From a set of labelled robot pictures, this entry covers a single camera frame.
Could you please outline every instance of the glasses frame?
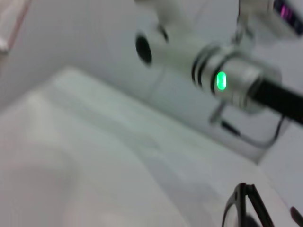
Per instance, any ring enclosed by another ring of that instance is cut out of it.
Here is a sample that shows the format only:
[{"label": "glasses frame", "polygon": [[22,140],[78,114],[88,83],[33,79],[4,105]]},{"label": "glasses frame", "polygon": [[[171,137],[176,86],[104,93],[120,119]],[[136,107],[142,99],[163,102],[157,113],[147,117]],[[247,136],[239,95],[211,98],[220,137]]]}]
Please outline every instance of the glasses frame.
[{"label": "glasses frame", "polygon": [[272,222],[269,213],[256,189],[254,184],[248,185],[245,183],[239,184],[232,196],[228,199],[224,216],[222,220],[222,227],[224,227],[224,223],[226,220],[226,215],[229,209],[235,205],[238,213],[238,227],[247,227],[246,223],[246,196],[248,196],[252,206],[254,207],[263,227],[274,227],[274,223]]}]

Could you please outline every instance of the white table surface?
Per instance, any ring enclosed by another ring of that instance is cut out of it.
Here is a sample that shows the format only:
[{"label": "white table surface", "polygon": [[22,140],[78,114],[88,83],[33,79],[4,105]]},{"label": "white table surface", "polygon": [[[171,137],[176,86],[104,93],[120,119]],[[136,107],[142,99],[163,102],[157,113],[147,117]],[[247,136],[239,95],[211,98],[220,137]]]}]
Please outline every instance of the white table surface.
[{"label": "white table surface", "polygon": [[3,227],[219,227],[240,182],[296,226],[252,162],[80,70],[0,117]]}]

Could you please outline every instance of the glasses lens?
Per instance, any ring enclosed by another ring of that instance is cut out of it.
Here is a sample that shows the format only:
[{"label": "glasses lens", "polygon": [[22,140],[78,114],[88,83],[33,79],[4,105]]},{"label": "glasses lens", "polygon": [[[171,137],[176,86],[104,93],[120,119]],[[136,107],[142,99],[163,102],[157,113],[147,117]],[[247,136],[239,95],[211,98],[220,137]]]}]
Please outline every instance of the glasses lens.
[{"label": "glasses lens", "polygon": [[250,200],[246,197],[246,226],[259,227],[261,226],[260,219],[252,206]]},{"label": "glasses lens", "polygon": [[223,227],[238,227],[238,212],[235,205],[228,209]]}]

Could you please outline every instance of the black tube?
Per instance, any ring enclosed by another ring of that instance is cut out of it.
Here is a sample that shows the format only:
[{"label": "black tube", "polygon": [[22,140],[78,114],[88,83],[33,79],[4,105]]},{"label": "black tube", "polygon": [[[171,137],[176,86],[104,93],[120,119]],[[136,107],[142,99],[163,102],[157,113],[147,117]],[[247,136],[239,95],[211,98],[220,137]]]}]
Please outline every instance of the black tube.
[{"label": "black tube", "polygon": [[254,101],[267,106],[286,118],[303,125],[303,96],[264,80],[249,94]]}]

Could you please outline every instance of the black hole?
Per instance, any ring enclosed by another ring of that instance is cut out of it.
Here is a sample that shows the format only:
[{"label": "black hole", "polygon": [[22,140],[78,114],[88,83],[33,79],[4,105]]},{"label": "black hole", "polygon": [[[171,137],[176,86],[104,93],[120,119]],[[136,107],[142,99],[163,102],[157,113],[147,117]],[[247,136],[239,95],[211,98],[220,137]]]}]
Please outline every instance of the black hole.
[{"label": "black hole", "polygon": [[145,62],[146,64],[151,64],[152,62],[151,48],[150,45],[148,44],[147,39],[142,35],[137,36],[136,50],[143,62]]}]

